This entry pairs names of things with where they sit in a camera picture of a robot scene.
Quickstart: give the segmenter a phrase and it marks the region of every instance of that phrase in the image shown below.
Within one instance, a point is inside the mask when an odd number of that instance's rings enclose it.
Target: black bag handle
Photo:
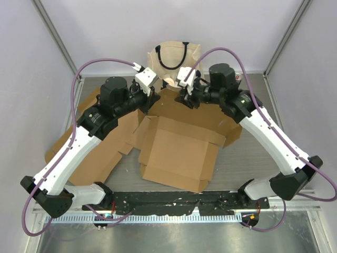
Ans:
[[[184,50],[184,56],[183,56],[183,59],[181,60],[181,62],[176,66],[176,67],[167,67],[163,62],[162,62],[162,58],[160,56],[160,45],[156,46],[156,53],[158,54],[158,60],[159,60],[159,63],[160,65],[167,69],[167,70],[176,70],[178,69],[185,61],[185,58],[186,58],[186,54],[187,54],[187,45],[189,44],[189,42],[183,42],[183,44],[185,45],[185,50]]]

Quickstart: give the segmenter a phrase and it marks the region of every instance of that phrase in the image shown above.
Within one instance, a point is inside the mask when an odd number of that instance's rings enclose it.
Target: metal floor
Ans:
[[[262,74],[249,75],[255,95],[263,102],[269,114],[276,122],[273,106]],[[80,97],[82,102],[95,88],[101,86],[106,77],[88,77],[84,80]],[[131,83],[133,77],[126,77]],[[246,90],[245,81],[240,88]],[[105,182],[114,191],[174,191],[178,190],[141,178],[138,156],[140,151],[133,149],[129,155],[113,169]],[[237,190],[252,178],[274,174],[277,165],[259,142],[243,129],[240,139],[219,151],[213,179],[206,190]]]
[[[261,213],[259,227],[276,225],[282,212]],[[92,224],[53,225],[40,240],[38,253],[314,253],[320,252],[305,211],[289,212],[284,224],[261,233],[239,223],[124,224],[106,231]]]

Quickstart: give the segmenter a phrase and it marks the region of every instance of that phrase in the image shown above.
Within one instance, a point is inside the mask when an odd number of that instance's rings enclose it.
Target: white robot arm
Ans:
[[[315,171],[299,157],[317,168],[322,166],[322,160],[318,156],[309,157],[297,147],[272,120],[262,102],[256,98],[259,109],[271,124],[264,121],[249,91],[239,90],[240,74],[236,74],[228,64],[221,63],[210,67],[210,83],[199,77],[194,78],[195,70],[186,79],[190,70],[190,67],[183,67],[177,76],[178,85],[182,87],[177,100],[191,109],[198,108],[200,103],[218,104],[224,114],[248,130],[259,141],[280,169],[280,173],[276,175],[248,181],[239,192],[245,194],[248,201],[269,196],[291,200],[315,174]],[[298,157],[273,129],[296,150]]]

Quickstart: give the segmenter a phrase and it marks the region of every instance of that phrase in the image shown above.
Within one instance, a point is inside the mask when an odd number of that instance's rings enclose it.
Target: black bracket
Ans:
[[[309,163],[316,168],[323,165],[322,159],[315,155],[309,158]],[[295,169],[296,173],[291,175],[283,175],[279,173],[269,180],[270,186],[281,199],[291,200],[315,175],[315,171],[308,165],[302,169]]]
[[[125,215],[169,215],[181,216],[192,214],[195,207],[202,216],[232,215],[235,209],[256,209],[257,201],[249,204],[241,202],[241,194],[229,191],[146,191],[114,192],[116,214]],[[267,198],[259,200],[260,208],[269,208]]]
[[[25,176],[21,182],[21,186],[31,193],[36,186],[33,177]],[[47,191],[41,191],[38,189],[33,198],[36,202],[52,217],[58,218],[63,215],[72,205],[74,197],[73,194],[67,192],[65,189],[58,196],[51,196],[47,194]]]

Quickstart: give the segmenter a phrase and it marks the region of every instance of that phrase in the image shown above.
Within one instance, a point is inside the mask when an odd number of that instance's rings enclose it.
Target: cardboard flap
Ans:
[[[183,190],[199,192],[200,189],[199,179],[184,177],[182,175],[178,175],[168,171],[163,171],[152,166],[143,166],[143,170],[144,170],[144,172],[142,173],[143,179],[154,181],[157,183],[162,183]]]
[[[141,175],[142,175],[142,177],[145,174],[145,169],[146,169],[146,165],[141,164]]]
[[[101,88],[97,87],[83,102],[77,107],[78,111],[82,115],[83,112],[90,106],[94,105],[97,101],[96,96],[101,93]]]
[[[44,160],[46,163],[49,163],[52,158],[55,156],[55,152],[51,149],[47,150],[46,154],[44,155]]]
[[[200,179],[208,142],[162,129],[149,129],[149,132],[155,132],[155,138],[146,137],[141,152],[149,142],[153,144],[147,163],[141,161],[143,164],[184,177]]]
[[[143,143],[141,153],[138,157],[138,162],[147,165],[148,160],[150,159],[152,146],[156,136],[156,129],[149,129],[146,133],[146,141]]]
[[[153,117],[154,116],[146,116],[130,138],[126,140],[126,143],[140,150],[148,130],[148,125],[150,124],[150,118]]]
[[[133,146],[126,143],[122,148],[119,149],[119,152],[122,154],[129,154],[132,149]]]
[[[236,128],[231,129],[226,136],[226,140],[223,146],[227,147],[228,145],[236,141],[238,138],[240,138],[241,132],[242,126],[240,125],[238,125]]]
[[[137,110],[137,112],[138,112],[138,124],[140,124],[145,118],[145,114],[139,109]]]
[[[162,129],[168,132],[173,132],[182,136],[194,138],[201,141],[207,141],[210,143],[223,146],[225,136],[218,134],[209,129],[201,128],[199,126],[190,125],[187,123],[175,121],[165,117],[157,117],[151,119],[148,126],[149,129]]]
[[[201,171],[200,180],[211,181],[219,148],[213,144],[207,147],[203,170]]]
[[[197,192],[199,193],[199,192],[202,192],[203,190],[205,190],[206,187],[207,187],[207,185],[208,185],[208,183],[209,183],[208,180],[201,180],[199,182],[199,187],[198,187],[198,191]]]
[[[104,168],[104,170],[100,174],[97,175],[94,182],[104,182],[107,179],[107,177],[110,175],[111,170],[118,164],[118,162],[122,159],[122,157],[123,156],[119,152],[117,152],[112,157],[112,159],[107,164],[107,166]]]
[[[151,107],[149,115],[206,128],[223,136],[227,136],[230,130],[237,127],[235,121],[226,116],[218,105],[201,104],[198,109],[190,109],[174,101],[179,95],[175,91],[163,89],[159,94],[161,98]]]

